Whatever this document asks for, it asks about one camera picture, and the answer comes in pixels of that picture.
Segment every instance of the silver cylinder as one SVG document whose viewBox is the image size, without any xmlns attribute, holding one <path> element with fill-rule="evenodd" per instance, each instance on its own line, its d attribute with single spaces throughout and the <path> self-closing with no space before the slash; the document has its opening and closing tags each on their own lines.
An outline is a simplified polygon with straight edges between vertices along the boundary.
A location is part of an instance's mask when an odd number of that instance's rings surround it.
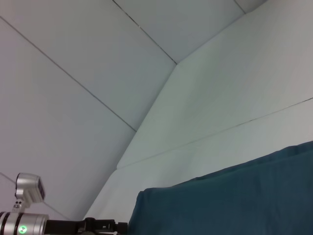
<svg viewBox="0 0 313 235">
<path fill-rule="evenodd" d="M 0 235 L 44 235 L 48 215 L 8 213 L 0 218 Z"/>
</svg>

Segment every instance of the dark teal cloth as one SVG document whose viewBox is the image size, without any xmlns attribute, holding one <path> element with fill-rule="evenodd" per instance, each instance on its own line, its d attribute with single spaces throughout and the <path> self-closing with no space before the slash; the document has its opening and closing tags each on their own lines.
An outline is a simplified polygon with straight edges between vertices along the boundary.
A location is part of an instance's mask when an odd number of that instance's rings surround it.
<svg viewBox="0 0 313 235">
<path fill-rule="evenodd" d="M 129 234 L 313 235 L 313 142 L 146 189 L 137 197 Z"/>
</svg>

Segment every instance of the black stand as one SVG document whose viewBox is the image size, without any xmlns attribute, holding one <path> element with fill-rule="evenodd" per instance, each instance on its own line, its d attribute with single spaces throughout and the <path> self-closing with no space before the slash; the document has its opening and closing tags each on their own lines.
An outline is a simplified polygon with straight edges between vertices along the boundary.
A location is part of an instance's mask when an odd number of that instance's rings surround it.
<svg viewBox="0 0 313 235">
<path fill-rule="evenodd" d="M 113 233 L 126 234 L 127 223 L 116 224 L 114 220 L 96 220 L 94 218 L 86 218 L 83 221 L 63 221 L 63 220 L 47 220 L 45 225 L 45 234 L 49 235 L 80 235 Z"/>
</svg>

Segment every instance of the white wall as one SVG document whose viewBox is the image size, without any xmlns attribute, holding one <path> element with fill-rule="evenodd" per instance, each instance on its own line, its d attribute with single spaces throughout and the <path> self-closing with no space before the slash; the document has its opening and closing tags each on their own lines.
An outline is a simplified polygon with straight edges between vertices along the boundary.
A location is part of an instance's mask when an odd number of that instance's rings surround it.
<svg viewBox="0 0 313 235">
<path fill-rule="evenodd" d="M 0 16 L 135 130 L 175 66 L 111 0 L 1 0 Z"/>
<path fill-rule="evenodd" d="M 118 168 L 312 98 L 312 7 L 269 0 L 179 63 Z"/>
</svg>

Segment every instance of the green led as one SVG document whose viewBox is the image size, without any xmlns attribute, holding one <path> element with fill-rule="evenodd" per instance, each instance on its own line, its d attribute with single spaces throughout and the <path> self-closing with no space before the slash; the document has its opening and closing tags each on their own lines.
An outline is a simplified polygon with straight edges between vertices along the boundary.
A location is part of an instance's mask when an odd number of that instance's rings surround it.
<svg viewBox="0 0 313 235">
<path fill-rule="evenodd" d="M 24 234 L 24 233 L 26 233 L 26 231 L 27 231 L 27 227 L 26 226 L 22 225 L 22 226 L 19 227 L 20 234 Z"/>
</svg>

